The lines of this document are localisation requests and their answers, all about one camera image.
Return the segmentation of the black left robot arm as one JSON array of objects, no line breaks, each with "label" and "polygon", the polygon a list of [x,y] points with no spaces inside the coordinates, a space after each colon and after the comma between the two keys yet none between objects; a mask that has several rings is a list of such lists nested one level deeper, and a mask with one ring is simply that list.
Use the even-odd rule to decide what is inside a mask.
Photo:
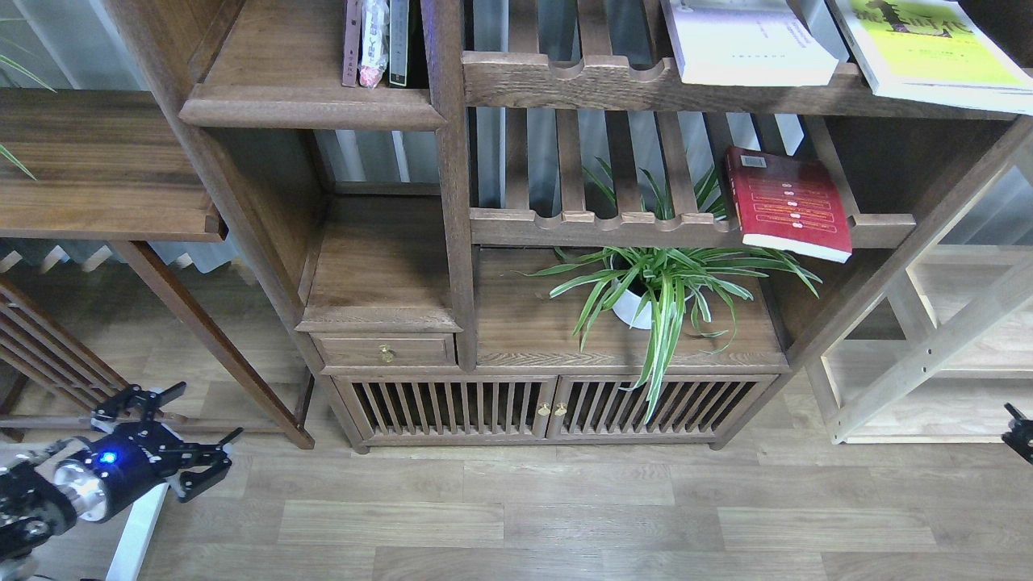
[{"label": "black left robot arm", "polygon": [[185,389],[186,383],[162,392],[131,385],[114,394],[93,409],[90,420],[103,437],[82,439],[82,449],[56,464],[51,478],[37,467],[63,451],[67,439],[19,454],[2,467],[4,580],[31,578],[33,549],[81,520],[107,522],[162,484],[188,503],[225,478],[232,467],[230,444],[240,428],[215,444],[187,442],[156,418]]}]

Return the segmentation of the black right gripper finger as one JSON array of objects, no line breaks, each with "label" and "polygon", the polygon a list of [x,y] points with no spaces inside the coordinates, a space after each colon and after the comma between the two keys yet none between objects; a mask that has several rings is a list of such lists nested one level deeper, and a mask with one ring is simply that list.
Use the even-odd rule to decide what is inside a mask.
[{"label": "black right gripper finger", "polygon": [[1010,429],[1001,435],[1004,444],[1007,444],[1023,460],[1032,463],[1032,420],[1010,402],[1004,403],[1004,408],[1011,414]]}]

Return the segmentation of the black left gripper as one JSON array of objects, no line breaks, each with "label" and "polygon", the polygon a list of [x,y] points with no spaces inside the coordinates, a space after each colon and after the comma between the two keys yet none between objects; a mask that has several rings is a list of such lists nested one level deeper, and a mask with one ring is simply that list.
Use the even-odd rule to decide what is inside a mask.
[{"label": "black left gripper", "polygon": [[[186,387],[175,383],[162,392],[125,387],[93,409],[91,425],[111,428],[122,412],[133,408],[140,409],[144,422],[152,420]],[[163,482],[169,482],[180,503],[188,503],[226,477],[232,467],[230,444],[243,432],[237,427],[217,444],[188,444],[162,424],[122,423],[60,461],[54,484],[71,500],[79,518],[89,522],[107,522]]]}]

